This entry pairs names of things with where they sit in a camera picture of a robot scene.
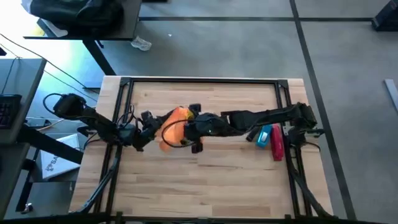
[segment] floor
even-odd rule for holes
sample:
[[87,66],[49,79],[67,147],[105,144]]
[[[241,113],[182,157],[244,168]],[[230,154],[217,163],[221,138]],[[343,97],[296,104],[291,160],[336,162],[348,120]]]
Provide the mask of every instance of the floor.
[[[270,19],[292,18],[289,0],[169,2],[142,5],[137,34],[153,43],[149,52],[140,52],[129,42],[103,42],[103,52],[117,74],[303,78],[310,104],[326,110],[357,218],[397,223],[398,138],[395,127],[398,115],[382,81],[385,78],[398,80],[398,34],[376,33],[370,22],[350,22],[375,16],[388,0],[295,0],[299,16],[306,18],[300,23],[301,39],[293,19]],[[20,10],[14,5],[10,8]],[[156,19],[146,21],[145,17]],[[172,17],[182,18],[168,21]],[[189,17],[196,17],[196,20],[191,21]],[[200,17],[211,17],[212,21]],[[233,17],[236,21],[216,21],[219,17]],[[329,18],[330,22],[317,22],[316,19],[305,22],[319,17]],[[334,18],[346,19],[339,22]],[[18,20],[10,22],[13,27],[19,26],[18,23]],[[2,33],[6,30],[4,34],[47,57],[77,79],[93,80],[103,76],[82,43],[23,40],[23,29],[9,27],[0,26]],[[303,54],[304,41],[309,55]],[[0,44],[15,54],[32,56],[4,39],[0,39]],[[47,66],[46,71],[80,89],[53,67]],[[44,111],[41,103],[42,98],[52,92],[76,91],[45,74],[32,106],[35,110],[31,110],[29,116],[56,119]],[[49,104],[54,102],[55,99],[49,100]],[[95,105],[95,102],[89,100],[89,104]],[[315,111],[321,121],[318,110]],[[51,132],[74,133],[79,125],[64,122]],[[332,206],[335,215],[344,218],[345,210],[325,137],[321,138],[320,146]],[[67,212],[71,196],[69,180],[73,180],[73,175],[65,179],[67,181],[61,184],[35,185],[31,193],[35,212],[28,216]],[[11,203],[15,203],[18,187],[21,185],[17,186]],[[9,209],[7,218],[21,217],[12,210]]]

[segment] black desk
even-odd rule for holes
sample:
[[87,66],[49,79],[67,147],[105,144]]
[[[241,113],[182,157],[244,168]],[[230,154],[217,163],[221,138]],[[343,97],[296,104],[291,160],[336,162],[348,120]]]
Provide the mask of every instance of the black desk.
[[[132,41],[134,38],[134,31],[139,17],[139,10],[141,8],[141,0],[121,0],[124,8],[124,19],[120,28],[111,34],[105,35],[99,39],[93,39],[87,36],[69,36],[56,37],[51,30],[40,19],[38,25],[44,30],[46,37],[43,36],[25,36],[25,39],[37,40],[82,40],[87,50],[93,56],[97,64],[104,71],[105,75],[116,75],[109,62],[103,55],[101,49],[97,46],[96,40],[128,40]],[[102,77],[95,81],[84,82],[88,88],[100,88],[102,84]]]
[[[5,83],[13,60],[13,58],[0,58],[1,88]],[[21,107],[12,128],[0,130],[0,220],[7,210],[9,199],[21,169],[28,170],[29,173],[35,169],[34,160],[37,157],[38,149],[78,164],[83,157],[82,152],[23,124],[42,78],[45,63],[44,59],[16,60],[4,90],[4,94],[20,94],[22,99]],[[37,149],[34,160],[26,159],[30,145]],[[17,212],[25,208],[32,184],[30,174],[28,174],[16,208]]]

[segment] black bag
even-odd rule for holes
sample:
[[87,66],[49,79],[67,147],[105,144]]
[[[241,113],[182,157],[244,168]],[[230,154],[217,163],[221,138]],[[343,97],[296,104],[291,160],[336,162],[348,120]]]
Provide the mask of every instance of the black bag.
[[33,0],[30,13],[52,22],[68,35],[101,36],[123,22],[117,0]]

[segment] keyboard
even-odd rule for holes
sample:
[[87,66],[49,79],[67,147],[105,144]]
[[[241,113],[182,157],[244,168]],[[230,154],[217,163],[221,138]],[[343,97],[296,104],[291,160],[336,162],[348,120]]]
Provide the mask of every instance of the keyboard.
[[21,105],[21,95],[0,95],[0,129],[11,129]]

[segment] desk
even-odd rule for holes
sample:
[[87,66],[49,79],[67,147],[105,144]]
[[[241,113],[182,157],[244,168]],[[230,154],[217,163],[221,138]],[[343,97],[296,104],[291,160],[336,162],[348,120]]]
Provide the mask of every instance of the desk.
[[[13,58],[0,59],[1,88],[5,84],[13,60]],[[26,159],[30,145],[76,163],[80,163],[83,156],[80,151],[23,125],[43,75],[45,63],[44,59],[15,59],[4,89],[4,94],[20,94],[22,99],[12,128],[0,130],[0,220],[7,210],[21,169],[29,170],[29,172],[35,169],[34,160]],[[30,174],[28,174],[16,208],[18,212],[25,208],[31,187],[32,182]]]
[[[273,86],[189,83],[189,78],[183,83],[167,83],[172,79],[134,82],[131,102],[135,114],[149,110],[154,115],[163,115],[176,106],[192,103],[201,103],[202,112],[213,113],[277,108]],[[101,87],[96,109],[108,119],[113,117],[120,81],[121,77],[105,77]],[[287,83],[292,103],[308,103],[303,80],[289,79]],[[124,91],[122,101],[126,99]],[[119,116],[123,111],[122,104]],[[293,214],[286,162],[274,162],[269,148],[258,149],[240,136],[205,138],[204,150],[199,154],[191,154],[190,148],[164,154],[158,142],[158,139],[152,141],[144,152],[133,147],[123,149],[113,215],[123,212],[127,217],[283,218],[285,214]],[[98,185],[105,148],[103,142],[94,142],[86,148],[71,211],[80,208]],[[318,149],[304,146],[302,158],[308,187],[331,213]],[[108,193],[105,190],[101,211],[105,210]]]
[[[64,37],[55,36],[51,30],[42,22],[41,19],[37,22],[38,25],[44,30],[46,37],[37,35],[26,35],[25,39],[37,39],[37,40],[82,40],[83,44],[86,46],[87,50],[93,56],[97,64],[104,71],[105,75],[116,75],[109,62],[103,55],[101,49],[97,46],[96,40],[127,40],[132,41],[134,38],[134,32],[138,23],[139,10],[141,8],[141,0],[121,0],[124,9],[123,23],[120,28],[114,32],[100,37],[99,39],[93,39],[87,36],[79,35],[67,35]],[[88,88],[99,88],[101,86],[101,81],[90,81],[84,82]]]

